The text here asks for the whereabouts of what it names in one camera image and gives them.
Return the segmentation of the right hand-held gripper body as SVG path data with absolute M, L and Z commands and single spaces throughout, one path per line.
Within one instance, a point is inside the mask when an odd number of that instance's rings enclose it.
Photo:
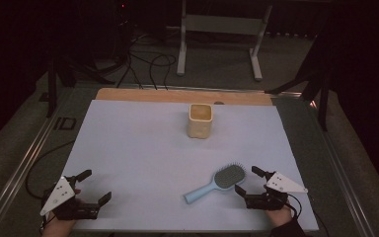
M 291 193 L 307 194 L 308 190 L 302 185 L 279 172 L 265 171 L 265 192 L 259 195 L 244 197 L 247 208 L 262 210 L 280 210 L 288 204 Z

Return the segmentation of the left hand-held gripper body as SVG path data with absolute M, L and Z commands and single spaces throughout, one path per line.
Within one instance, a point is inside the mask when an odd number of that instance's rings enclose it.
M 76 183 L 75 177 L 61 177 L 45 196 L 39 214 L 48 217 L 52 212 L 59 220 L 96 219 L 100 207 L 77 199 Z

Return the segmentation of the light blue hairbrush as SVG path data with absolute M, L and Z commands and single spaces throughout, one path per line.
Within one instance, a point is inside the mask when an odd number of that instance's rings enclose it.
M 245 168 L 241 164 L 229 164 L 214 173 L 211 182 L 184 195 L 187 204 L 192 204 L 213 190 L 228 191 L 246 179 Z

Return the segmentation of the yellow square cup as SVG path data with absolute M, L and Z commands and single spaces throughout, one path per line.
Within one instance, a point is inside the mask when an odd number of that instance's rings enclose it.
M 188 136 L 206 139 L 211 134 L 213 109 L 208 104 L 191 104 L 189 106 Z

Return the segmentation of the person's right hand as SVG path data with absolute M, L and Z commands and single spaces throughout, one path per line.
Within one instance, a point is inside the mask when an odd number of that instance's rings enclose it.
M 266 210 L 265 214 L 274 227 L 282 226 L 292 219 L 291 209 L 287 206 L 280 210 Z

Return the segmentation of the person's left hand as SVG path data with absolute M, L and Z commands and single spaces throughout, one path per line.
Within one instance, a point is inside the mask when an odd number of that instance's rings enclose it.
M 59 220 L 51 211 L 41 237 L 69 237 L 75 224 L 76 220 Z

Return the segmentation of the white table mat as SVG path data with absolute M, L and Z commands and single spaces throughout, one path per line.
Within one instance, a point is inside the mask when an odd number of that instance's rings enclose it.
M 212 191 L 192 204 L 184 195 L 210 183 L 228 164 L 258 166 L 300 183 L 278 110 L 274 106 L 216 105 L 211 134 L 187 135 L 189 107 L 181 103 L 95 100 L 63 173 L 87 169 L 81 198 L 112 199 L 83 231 L 251 232 L 268 230 L 260 210 L 248 209 L 234 191 Z

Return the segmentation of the black tripod stand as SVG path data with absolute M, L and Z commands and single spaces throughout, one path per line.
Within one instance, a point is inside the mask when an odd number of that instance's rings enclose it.
M 68 87 L 73 87 L 76 80 L 71 73 L 72 70 L 79 71 L 102 84 L 111 85 L 113 83 L 68 56 L 51 57 L 47 63 L 47 92 L 45 93 L 48 118 L 54 114 L 57 108 L 57 78 L 60 78 L 61 82 Z

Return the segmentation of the black angled stand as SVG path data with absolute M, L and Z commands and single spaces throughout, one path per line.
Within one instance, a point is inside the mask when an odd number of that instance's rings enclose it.
M 277 95 L 298 84 L 307 82 L 300 98 L 303 101 L 312 102 L 317 96 L 320 96 L 318 100 L 318 122 L 323 131 L 328 130 L 326 116 L 331 81 L 331 70 L 327 65 L 329 56 L 327 43 L 328 38 L 323 33 L 319 33 L 300 65 L 295 78 L 281 86 L 265 91 L 267 94 Z

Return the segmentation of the white metal stand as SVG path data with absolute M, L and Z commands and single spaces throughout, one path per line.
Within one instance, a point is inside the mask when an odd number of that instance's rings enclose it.
M 178 55 L 177 74 L 186 74 L 187 60 L 187 32 L 203 32 L 218 34 L 235 34 L 255 36 L 256 44 L 249 49 L 249 56 L 256 81 L 263 80 L 258 54 L 265 36 L 265 30 L 272 10 L 271 4 L 265 5 L 265 11 L 259 19 L 194 15 L 187 13 L 187 1 L 182 0 L 181 13 L 181 41 Z

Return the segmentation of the dark equipment with red light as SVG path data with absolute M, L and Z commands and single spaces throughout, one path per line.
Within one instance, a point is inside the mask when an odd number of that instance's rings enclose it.
M 79 0 L 78 7 L 94 58 L 124 63 L 132 35 L 129 1 Z

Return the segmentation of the long metal floor rail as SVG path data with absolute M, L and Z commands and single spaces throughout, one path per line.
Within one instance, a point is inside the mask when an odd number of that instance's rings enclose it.
M 371 225 L 361 207 L 358 196 L 356 195 L 352 184 L 344 170 L 341 160 L 338 156 L 338 153 L 331 141 L 329 134 L 326 131 L 323 131 L 320 123 L 316 121 L 316 127 L 323 137 L 323 141 L 329 153 L 329 162 L 332 167 L 332 171 L 337 179 L 337 182 L 340 186 L 343 198 L 348 208 L 348 212 L 351 215 L 356 229 L 360 237 L 374 237 L 374 232 Z
M 39 202 L 23 184 L 55 123 L 39 96 L 29 97 L 0 131 L 0 237 L 38 236 Z

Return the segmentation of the black rectangular floor bracket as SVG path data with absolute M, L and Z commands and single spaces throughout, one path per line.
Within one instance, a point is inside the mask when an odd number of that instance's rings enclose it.
M 75 118 L 58 118 L 53 127 L 54 130 L 72 130 L 75 128 L 77 119 Z

